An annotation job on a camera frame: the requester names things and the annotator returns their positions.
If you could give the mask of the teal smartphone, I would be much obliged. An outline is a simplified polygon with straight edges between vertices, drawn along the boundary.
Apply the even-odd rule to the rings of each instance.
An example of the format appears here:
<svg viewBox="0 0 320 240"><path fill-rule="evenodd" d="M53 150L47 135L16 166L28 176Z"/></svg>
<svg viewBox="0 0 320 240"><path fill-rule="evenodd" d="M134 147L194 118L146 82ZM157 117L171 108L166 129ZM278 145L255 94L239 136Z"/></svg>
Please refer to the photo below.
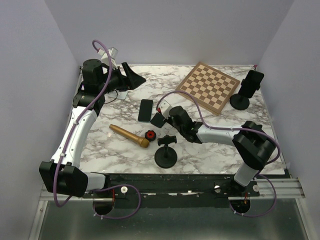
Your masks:
<svg viewBox="0 0 320 240"><path fill-rule="evenodd" d="M139 113L137 118L139 122L150 122L152 116L153 103L154 102L151 99L142 99L140 101Z"/></svg>

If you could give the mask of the black round-base phone stand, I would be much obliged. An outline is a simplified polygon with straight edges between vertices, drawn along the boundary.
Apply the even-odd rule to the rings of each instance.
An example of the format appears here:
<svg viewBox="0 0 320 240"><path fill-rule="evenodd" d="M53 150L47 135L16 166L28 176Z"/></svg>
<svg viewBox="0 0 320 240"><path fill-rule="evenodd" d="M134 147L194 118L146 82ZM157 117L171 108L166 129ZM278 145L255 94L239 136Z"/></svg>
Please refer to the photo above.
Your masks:
<svg viewBox="0 0 320 240"><path fill-rule="evenodd" d="M169 147L171 143L177 143L176 136L165 135L157 139L158 146L163 146L155 152L154 160L155 163L163 169L172 168L178 160L176 151L172 147Z"/></svg>

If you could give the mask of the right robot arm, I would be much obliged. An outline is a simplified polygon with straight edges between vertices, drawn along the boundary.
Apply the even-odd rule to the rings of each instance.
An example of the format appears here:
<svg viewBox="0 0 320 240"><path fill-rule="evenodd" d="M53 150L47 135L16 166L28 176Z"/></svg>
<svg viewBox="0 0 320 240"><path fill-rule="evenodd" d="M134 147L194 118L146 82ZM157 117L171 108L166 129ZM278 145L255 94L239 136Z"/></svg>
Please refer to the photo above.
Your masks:
<svg viewBox="0 0 320 240"><path fill-rule="evenodd" d="M213 127L193 121L181 106L160 106L158 112L190 143L217 143L237 149L243 163L230 183L230 191L236 196L247 192L249 183L263 170L277 148L275 140L253 121L246 121L240 127Z"/></svg>

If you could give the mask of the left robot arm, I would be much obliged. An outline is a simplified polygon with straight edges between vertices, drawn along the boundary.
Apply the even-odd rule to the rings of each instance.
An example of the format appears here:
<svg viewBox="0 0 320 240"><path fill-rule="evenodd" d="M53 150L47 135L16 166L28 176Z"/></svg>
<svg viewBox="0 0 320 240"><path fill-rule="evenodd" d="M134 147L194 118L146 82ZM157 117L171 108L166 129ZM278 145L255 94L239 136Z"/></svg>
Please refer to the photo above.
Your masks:
<svg viewBox="0 0 320 240"><path fill-rule="evenodd" d="M111 185L102 173L84 173L80 159L88 134L105 104L105 94L134 90L146 82L124 62L109 68L98 59L88 59L82 66L83 81L72 102L68 127L50 161L43 161L39 173L48 192L82 197L94 191L104 198Z"/></svg>

